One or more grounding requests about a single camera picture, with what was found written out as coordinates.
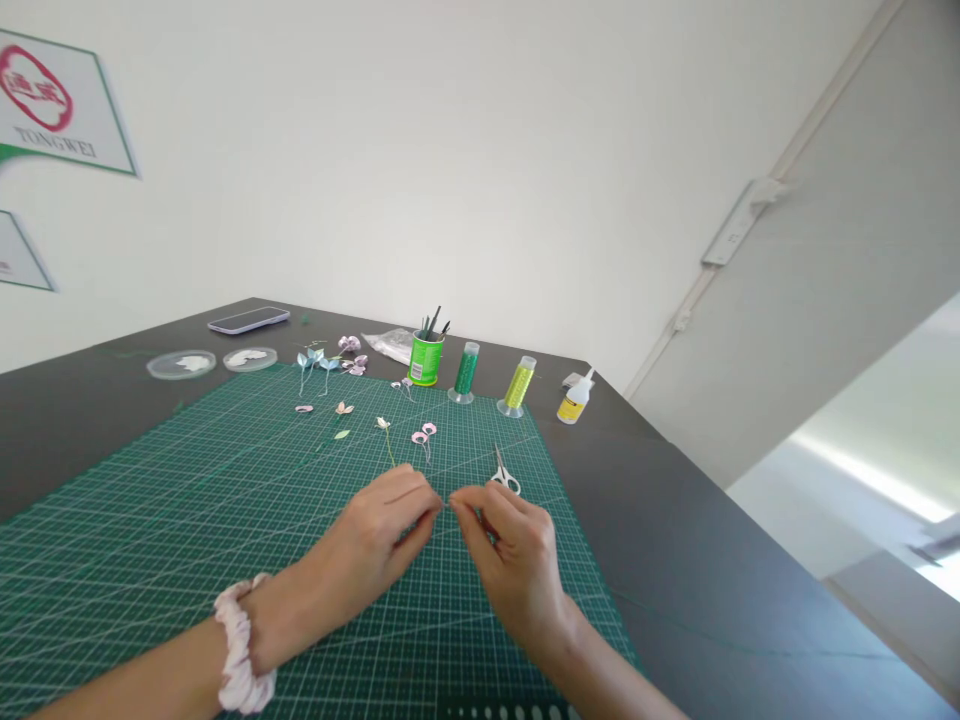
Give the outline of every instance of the green sign border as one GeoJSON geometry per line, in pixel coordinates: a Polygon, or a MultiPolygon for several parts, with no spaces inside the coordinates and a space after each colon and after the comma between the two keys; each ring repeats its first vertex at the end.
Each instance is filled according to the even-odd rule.
{"type": "Polygon", "coordinates": [[[27,285],[26,283],[18,283],[13,280],[4,280],[0,276],[0,282],[7,283],[8,285],[19,285],[20,287],[29,287],[34,290],[47,290],[49,292],[56,292],[56,288],[53,285],[53,282],[50,280],[50,276],[47,275],[46,268],[43,267],[43,263],[40,262],[40,258],[37,257],[37,254],[33,251],[33,247],[30,245],[30,241],[27,240],[27,236],[23,234],[23,228],[20,227],[20,223],[17,222],[17,216],[8,210],[0,210],[0,213],[3,215],[9,215],[10,221],[13,223],[13,227],[16,229],[17,234],[20,236],[20,242],[22,242],[26,248],[27,252],[30,253],[30,257],[33,258],[33,262],[36,264],[37,268],[40,270],[40,274],[43,275],[43,279],[47,281],[47,287],[40,287],[39,285],[27,285]]]}
{"type": "Polygon", "coordinates": [[[113,122],[117,126],[117,132],[120,133],[120,141],[123,143],[123,150],[127,154],[127,162],[130,163],[130,170],[121,170],[120,168],[112,168],[107,165],[98,165],[97,163],[76,160],[74,158],[64,157],[63,155],[55,155],[53,153],[43,152],[41,150],[28,150],[17,145],[0,145],[0,164],[11,158],[21,157],[23,155],[41,155],[43,157],[52,157],[56,160],[64,160],[66,162],[76,163],[77,165],[86,165],[87,167],[100,168],[101,170],[110,170],[111,172],[117,172],[121,175],[133,175],[134,177],[138,177],[137,165],[135,162],[133,162],[133,156],[130,154],[130,146],[127,144],[126,135],[123,133],[123,125],[120,123],[119,115],[117,115],[117,108],[113,104],[113,96],[110,94],[110,87],[107,85],[107,78],[103,74],[103,67],[100,65],[100,58],[97,57],[97,54],[89,50],[84,50],[83,48],[74,47],[73,45],[65,45],[52,40],[44,40],[43,38],[34,37],[33,35],[24,35],[23,33],[7,30],[6,28],[0,28],[0,32],[7,33],[8,35],[16,35],[17,37],[33,40],[34,42],[45,43],[47,45],[56,45],[57,47],[66,48],[67,50],[75,50],[77,52],[86,53],[93,58],[93,62],[97,66],[97,72],[100,74],[100,82],[103,84],[103,92],[107,96],[107,102],[110,103],[110,112],[113,113],[113,122]]]}

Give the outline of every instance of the green can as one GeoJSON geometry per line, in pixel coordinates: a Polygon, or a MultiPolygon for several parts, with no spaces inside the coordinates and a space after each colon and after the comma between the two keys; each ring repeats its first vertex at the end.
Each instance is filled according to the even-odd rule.
{"type": "Polygon", "coordinates": [[[413,352],[410,354],[410,369],[407,371],[407,377],[413,381],[414,385],[429,387],[437,384],[443,341],[421,340],[420,332],[417,330],[413,334],[413,352]]]}

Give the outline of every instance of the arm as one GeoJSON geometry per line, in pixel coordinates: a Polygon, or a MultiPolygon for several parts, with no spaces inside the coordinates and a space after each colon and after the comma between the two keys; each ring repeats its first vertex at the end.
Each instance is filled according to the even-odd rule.
{"type": "Polygon", "coordinates": [[[584,718],[685,718],[563,591],[546,510],[494,481],[458,490],[450,505],[497,617],[584,718]]]}
{"type": "MultiPolygon", "coordinates": [[[[252,627],[254,674],[299,655],[380,597],[430,539],[441,506],[410,465],[393,468],[357,493],[303,558],[240,602],[252,627]]],[[[209,618],[34,717],[212,718],[220,712],[226,654],[223,627],[209,618]]]]}

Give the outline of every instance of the smartphone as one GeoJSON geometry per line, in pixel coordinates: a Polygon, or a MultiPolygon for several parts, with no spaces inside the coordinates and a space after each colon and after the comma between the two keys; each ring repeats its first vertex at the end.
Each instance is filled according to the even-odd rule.
{"type": "Polygon", "coordinates": [[[227,335],[239,335],[240,333],[247,332],[247,330],[283,322],[289,317],[289,310],[260,308],[259,310],[251,310],[250,312],[240,313],[239,315],[231,315],[223,320],[214,320],[213,322],[207,323],[207,327],[217,332],[226,333],[227,335]]]}

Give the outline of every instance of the purple phone case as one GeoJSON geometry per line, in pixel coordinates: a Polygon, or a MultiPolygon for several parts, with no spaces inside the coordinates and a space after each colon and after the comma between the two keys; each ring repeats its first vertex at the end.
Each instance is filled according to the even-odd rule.
{"type": "Polygon", "coordinates": [[[249,332],[250,330],[255,330],[258,327],[263,327],[264,325],[273,325],[274,323],[283,322],[284,320],[289,319],[290,311],[281,310],[281,314],[276,317],[267,318],[266,320],[258,320],[252,325],[247,325],[246,327],[237,328],[236,330],[227,330],[226,328],[218,327],[218,322],[223,322],[224,320],[232,320],[235,317],[240,317],[241,315],[249,315],[250,313],[259,312],[264,308],[257,308],[256,310],[249,310],[245,313],[237,313],[236,315],[231,315],[230,317],[220,318],[219,320],[214,320],[213,322],[207,323],[207,327],[216,332],[222,332],[224,335],[240,335],[241,333],[249,332]]]}

